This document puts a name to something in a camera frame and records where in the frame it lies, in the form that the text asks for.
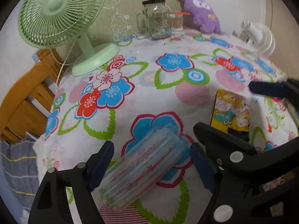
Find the floral tablecloth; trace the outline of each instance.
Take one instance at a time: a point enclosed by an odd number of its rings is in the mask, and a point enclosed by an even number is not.
[[[64,75],[48,118],[43,156],[38,156],[43,162],[40,178],[52,166],[63,170],[87,161],[105,140],[114,142],[115,162],[152,126],[167,122],[192,144],[197,141],[193,126],[209,123],[220,88],[244,96],[250,104],[249,143],[257,151],[297,136],[279,99],[252,95],[247,87],[252,80],[274,82],[286,75],[238,38],[186,29],[165,40],[133,36],[117,45],[120,52],[107,65],[80,77]],[[71,188],[67,192],[74,223],[80,223]],[[188,152],[121,213],[102,203],[97,189],[92,194],[106,224],[195,224],[211,197]]]

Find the fan power cord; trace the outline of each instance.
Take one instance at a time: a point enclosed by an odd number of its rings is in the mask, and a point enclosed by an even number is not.
[[[72,62],[72,63],[69,63],[69,64],[66,64],[66,61],[67,61],[68,57],[70,56],[70,53],[71,53],[71,51],[72,51],[72,49],[73,49],[75,43],[76,43],[76,41],[74,41],[74,43],[73,43],[73,45],[72,45],[70,51],[68,52],[68,55],[67,55],[66,58],[64,59],[64,62],[63,62],[63,63],[61,63],[60,61],[58,61],[58,60],[55,58],[55,55],[53,54],[52,49],[50,49],[50,52],[51,52],[51,55],[52,55],[53,59],[54,59],[58,64],[62,65],[62,67],[60,68],[60,71],[59,71],[59,73],[58,73],[57,80],[56,80],[56,92],[57,92],[57,89],[58,89],[58,86],[59,86],[59,85],[58,85],[58,80],[59,80],[59,77],[60,77],[60,74],[61,74],[61,72],[62,72],[63,67],[64,67],[64,66],[69,66],[69,65],[73,64],[73,62]]]

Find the glass mason jar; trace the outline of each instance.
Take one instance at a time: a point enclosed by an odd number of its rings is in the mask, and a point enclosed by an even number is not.
[[[169,9],[165,0],[150,0],[142,4],[144,9],[136,16],[138,29],[146,32],[152,40],[170,37]]]

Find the fan center cap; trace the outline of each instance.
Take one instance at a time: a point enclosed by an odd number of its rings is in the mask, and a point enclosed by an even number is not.
[[[47,4],[47,9],[50,12],[56,12],[57,10],[59,10],[59,8],[61,8],[63,2],[64,0],[49,0]]]

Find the transparent plastic wrapper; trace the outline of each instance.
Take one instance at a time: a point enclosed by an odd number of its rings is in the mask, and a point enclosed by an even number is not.
[[[123,210],[170,170],[189,145],[171,128],[151,130],[107,170],[99,192],[103,201]]]

